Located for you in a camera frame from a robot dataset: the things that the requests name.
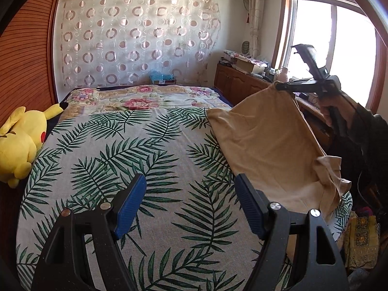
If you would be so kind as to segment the person's right forearm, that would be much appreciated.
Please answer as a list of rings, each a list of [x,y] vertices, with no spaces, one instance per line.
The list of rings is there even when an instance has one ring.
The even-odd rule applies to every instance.
[[[361,148],[370,170],[387,168],[387,122],[379,114],[357,104],[348,136]]]

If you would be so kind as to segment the person's right hand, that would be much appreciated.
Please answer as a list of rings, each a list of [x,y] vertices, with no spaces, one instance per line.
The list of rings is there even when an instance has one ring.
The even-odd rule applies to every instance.
[[[323,114],[325,123],[333,127],[333,120],[330,116],[330,107],[337,108],[341,117],[346,121],[347,128],[350,129],[358,104],[347,94],[336,96],[325,96],[318,99],[320,112]]]

